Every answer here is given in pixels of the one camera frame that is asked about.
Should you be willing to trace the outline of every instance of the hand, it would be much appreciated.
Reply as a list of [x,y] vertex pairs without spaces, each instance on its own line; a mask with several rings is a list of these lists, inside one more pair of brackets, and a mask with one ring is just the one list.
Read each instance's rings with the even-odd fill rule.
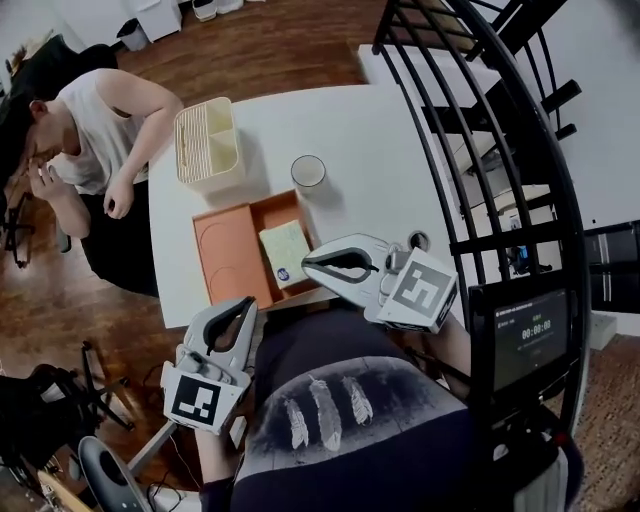
[[65,197],[69,193],[69,187],[60,179],[55,167],[46,163],[39,164],[31,161],[29,163],[29,181],[31,182],[31,192],[33,195],[52,202]]
[[133,183],[126,177],[116,176],[104,196],[104,213],[112,219],[122,219],[129,213],[133,199]]

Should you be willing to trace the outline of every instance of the dark hair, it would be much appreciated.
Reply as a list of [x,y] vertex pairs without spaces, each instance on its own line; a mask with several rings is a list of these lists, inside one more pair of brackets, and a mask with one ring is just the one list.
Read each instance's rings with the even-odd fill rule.
[[20,165],[29,128],[33,117],[29,105],[34,95],[30,92],[9,94],[0,103],[0,187],[4,188],[9,178]]

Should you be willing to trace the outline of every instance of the white table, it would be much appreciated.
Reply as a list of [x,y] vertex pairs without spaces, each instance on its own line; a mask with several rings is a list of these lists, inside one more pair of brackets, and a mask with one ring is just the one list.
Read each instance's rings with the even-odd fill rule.
[[[204,198],[178,182],[173,144],[149,173],[151,237],[165,325],[188,325],[209,305],[192,217],[293,188],[291,164],[305,154],[327,168],[330,190],[301,198],[318,245],[366,233],[406,244],[414,230],[453,268],[440,202],[407,104],[397,86],[295,91],[233,104],[247,183]],[[319,289],[300,302],[326,300]]]

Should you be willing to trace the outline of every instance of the display screen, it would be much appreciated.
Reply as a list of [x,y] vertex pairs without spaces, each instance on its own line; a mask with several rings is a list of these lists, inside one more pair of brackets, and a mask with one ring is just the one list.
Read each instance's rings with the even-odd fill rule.
[[513,384],[565,354],[568,321],[564,290],[497,309],[494,391]]

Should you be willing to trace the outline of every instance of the sponge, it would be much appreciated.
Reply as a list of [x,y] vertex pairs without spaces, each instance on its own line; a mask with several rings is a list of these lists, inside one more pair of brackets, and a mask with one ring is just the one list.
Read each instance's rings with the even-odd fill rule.
[[301,263],[309,254],[309,246],[297,220],[260,231],[260,240],[278,288],[282,290],[307,279]]

